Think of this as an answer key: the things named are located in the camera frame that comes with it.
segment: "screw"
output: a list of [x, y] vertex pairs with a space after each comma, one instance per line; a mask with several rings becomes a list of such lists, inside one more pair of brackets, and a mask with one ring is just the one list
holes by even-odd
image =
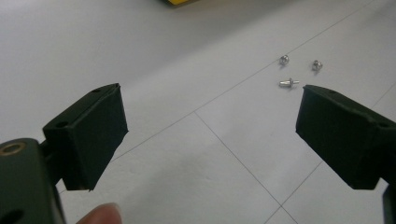
[[312, 64], [312, 70], [314, 71], [319, 71], [323, 67], [323, 63], [319, 62], [318, 60], [315, 60], [314, 63]]
[[291, 87], [293, 87], [294, 84], [299, 84], [299, 83], [300, 83], [300, 81], [293, 80], [292, 78], [289, 78], [289, 80], [287, 80], [287, 81], [280, 81], [279, 86], [291, 88]]
[[289, 62], [289, 56], [288, 55], [283, 55], [282, 57], [280, 57], [279, 59], [279, 63], [282, 65], [286, 65]]

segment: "floor tile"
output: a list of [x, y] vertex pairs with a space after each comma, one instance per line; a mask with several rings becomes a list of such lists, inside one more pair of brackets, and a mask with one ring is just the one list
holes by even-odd
[[283, 209], [279, 208], [265, 224], [297, 224], [291, 216]]
[[374, 0], [367, 8], [396, 21], [396, 3], [392, 0]]
[[279, 207], [194, 114], [110, 163], [94, 191], [61, 197], [68, 223], [107, 202], [134, 224], [262, 224]]
[[131, 131], [118, 157], [370, 0], [22, 2], [0, 5], [0, 138], [43, 140], [46, 122], [119, 82]]
[[325, 163], [288, 199], [283, 207], [304, 224], [383, 223], [380, 181], [375, 190], [354, 190]]
[[[280, 89], [277, 82], [293, 77], [301, 86], [334, 89], [372, 107], [396, 82], [396, 64], [390, 61], [396, 52], [393, 39], [394, 22], [373, 18], [366, 10], [355, 13], [293, 51], [287, 66], [272, 64], [198, 115], [283, 203], [320, 158], [294, 132], [303, 89]], [[310, 67], [315, 59], [324, 63], [317, 74]]]

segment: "small metal part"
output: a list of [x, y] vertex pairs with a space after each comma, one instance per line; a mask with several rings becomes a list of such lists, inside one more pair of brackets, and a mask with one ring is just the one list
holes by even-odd
[[300, 81], [293, 80], [292, 78], [289, 78], [289, 80], [287, 80], [287, 81], [280, 81], [279, 86], [292, 88], [294, 84], [299, 84], [299, 83], [300, 83]]
[[321, 63], [318, 60], [315, 60], [314, 63], [312, 64], [312, 70], [314, 71], [319, 71], [323, 67], [323, 63]]
[[282, 57], [280, 57], [279, 63], [282, 64], [282, 65], [288, 64], [289, 63], [289, 56], [288, 55], [283, 55]]
[[17, 154], [26, 147], [23, 142], [12, 143], [0, 148], [0, 156], [10, 156]]

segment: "screw hole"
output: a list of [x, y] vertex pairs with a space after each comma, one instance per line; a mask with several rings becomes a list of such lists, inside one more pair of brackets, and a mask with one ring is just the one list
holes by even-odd
[[18, 209], [7, 213], [0, 219], [0, 224], [15, 224], [23, 217], [23, 211]]
[[9, 156], [20, 152], [25, 148], [25, 144], [23, 142], [12, 143], [5, 147], [0, 148], [0, 156]]
[[67, 124], [69, 124], [69, 122], [67, 122], [67, 121], [62, 121], [62, 122], [57, 123], [57, 124], [56, 124], [56, 127], [57, 127], [57, 128], [63, 128], [63, 127], [65, 127]]

